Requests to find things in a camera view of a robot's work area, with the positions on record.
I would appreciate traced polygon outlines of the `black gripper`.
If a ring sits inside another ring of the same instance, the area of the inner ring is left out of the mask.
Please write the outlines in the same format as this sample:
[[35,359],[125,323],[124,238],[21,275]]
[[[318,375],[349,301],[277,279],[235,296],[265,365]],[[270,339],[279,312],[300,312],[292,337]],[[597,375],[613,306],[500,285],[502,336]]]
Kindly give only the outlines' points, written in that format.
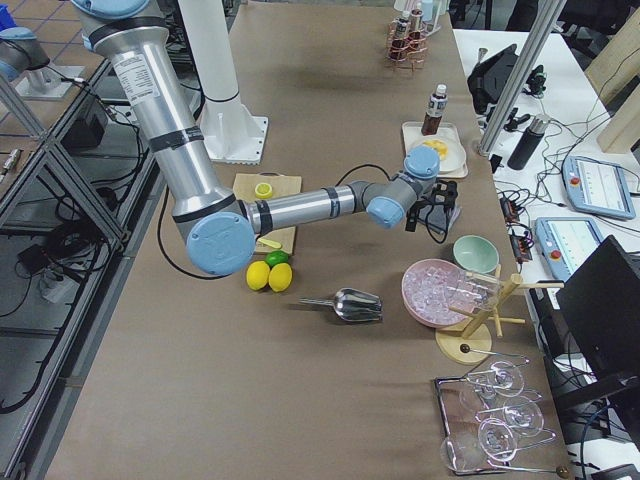
[[405,230],[415,232],[419,211],[425,206],[444,205],[445,212],[456,206],[458,197],[457,183],[453,180],[438,180],[429,195],[423,195],[406,214]]

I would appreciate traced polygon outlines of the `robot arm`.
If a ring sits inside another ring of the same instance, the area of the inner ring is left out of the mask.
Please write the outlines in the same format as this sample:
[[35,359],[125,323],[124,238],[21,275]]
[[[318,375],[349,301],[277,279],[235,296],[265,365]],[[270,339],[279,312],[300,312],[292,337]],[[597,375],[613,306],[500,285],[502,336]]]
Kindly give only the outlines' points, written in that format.
[[1,76],[11,82],[24,71],[48,66],[50,58],[37,36],[26,27],[16,26],[1,31]]
[[166,50],[168,29],[154,1],[78,1],[89,50],[108,59],[174,197],[173,219],[191,262],[223,277],[251,259],[258,237],[274,230],[365,212],[391,228],[436,184],[440,159],[411,150],[385,183],[357,181],[269,200],[245,202],[222,185],[214,153],[243,152],[266,135],[239,97],[223,7],[184,1],[180,10],[205,107],[195,118]]

